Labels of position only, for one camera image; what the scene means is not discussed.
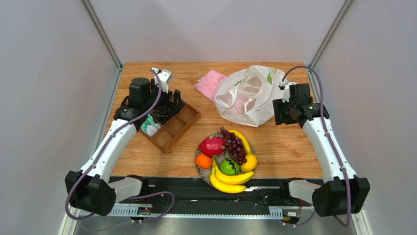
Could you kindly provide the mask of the red fake dragon fruit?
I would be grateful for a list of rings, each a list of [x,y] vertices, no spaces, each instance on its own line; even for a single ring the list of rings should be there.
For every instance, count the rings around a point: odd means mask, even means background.
[[[214,156],[222,155],[226,146],[227,143],[223,137],[217,134],[212,134],[199,144],[199,149],[203,154],[212,158]]]

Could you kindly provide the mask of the single yellow fake banana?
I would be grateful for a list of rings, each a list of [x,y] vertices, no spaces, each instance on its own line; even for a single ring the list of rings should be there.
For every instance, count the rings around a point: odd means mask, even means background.
[[[242,133],[240,133],[237,130],[233,130],[233,129],[229,130],[229,132],[234,133],[236,137],[241,139],[246,154],[252,154],[251,146],[250,146],[249,142],[247,141],[246,137]]]

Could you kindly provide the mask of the white plastic bag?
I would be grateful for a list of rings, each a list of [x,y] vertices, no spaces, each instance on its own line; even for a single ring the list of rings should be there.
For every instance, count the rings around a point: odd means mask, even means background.
[[[285,72],[252,65],[224,78],[214,97],[216,108],[227,121],[258,127],[274,116],[273,100],[283,98],[279,84]]]

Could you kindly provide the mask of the yellow fake lemon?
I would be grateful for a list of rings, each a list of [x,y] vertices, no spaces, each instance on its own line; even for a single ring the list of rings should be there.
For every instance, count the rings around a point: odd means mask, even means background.
[[[254,154],[247,154],[244,160],[245,162],[240,166],[243,173],[253,171],[258,164],[257,156]]]

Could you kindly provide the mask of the orange fake orange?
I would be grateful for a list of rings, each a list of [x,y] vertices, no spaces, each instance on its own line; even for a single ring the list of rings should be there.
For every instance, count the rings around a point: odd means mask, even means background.
[[[212,160],[204,153],[200,153],[195,157],[195,164],[201,169],[210,169],[212,167]]]

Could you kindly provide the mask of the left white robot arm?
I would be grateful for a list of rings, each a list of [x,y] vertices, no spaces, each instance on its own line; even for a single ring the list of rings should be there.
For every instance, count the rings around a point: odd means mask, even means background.
[[[148,179],[144,177],[128,175],[114,182],[109,179],[121,153],[153,110],[171,105],[172,97],[175,98],[171,112],[184,106],[180,92],[173,93],[168,88],[171,79],[156,75],[151,80],[132,80],[129,95],[116,110],[100,146],[78,171],[69,171],[65,177],[65,211],[71,219],[84,220],[94,214],[107,216],[118,202],[150,197]]]

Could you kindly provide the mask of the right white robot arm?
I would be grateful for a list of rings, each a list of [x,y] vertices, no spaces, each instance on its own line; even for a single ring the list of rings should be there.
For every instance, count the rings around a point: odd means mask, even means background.
[[[281,82],[281,99],[273,100],[276,125],[298,124],[308,136],[319,159],[323,184],[302,178],[283,181],[281,198],[286,203],[301,199],[320,217],[359,213],[370,191],[367,178],[360,178],[345,158],[333,134],[327,109],[313,102],[307,83]]]

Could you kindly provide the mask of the yellow fake banana bunch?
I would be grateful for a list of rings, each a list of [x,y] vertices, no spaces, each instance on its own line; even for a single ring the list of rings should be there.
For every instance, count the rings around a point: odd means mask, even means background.
[[[242,174],[237,174],[233,176],[228,176],[220,171],[220,168],[217,164],[217,159],[212,158],[212,168],[209,176],[209,181],[211,185],[218,191],[237,194],[244,192],[246,186],[244,184],[253,178],[254,172],[246,172]]]

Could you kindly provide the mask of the green fake melon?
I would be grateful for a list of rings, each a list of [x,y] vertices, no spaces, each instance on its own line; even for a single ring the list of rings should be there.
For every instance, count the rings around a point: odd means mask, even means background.
[[[228,176],[237,175],[240,172],[240,165],[232,158],[225,158],[220,164],[220,171]]]

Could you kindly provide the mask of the dark red fake grapes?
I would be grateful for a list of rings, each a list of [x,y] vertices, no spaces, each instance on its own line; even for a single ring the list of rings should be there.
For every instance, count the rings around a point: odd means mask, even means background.
[[[247,155],[243,147],[241,139],[235,136],[234,133],[230,133],[225,127],[220,127],[221,136],[226,140],[227,151],[229,156],[236,161],[239,165],[245,162],[245,156]]]

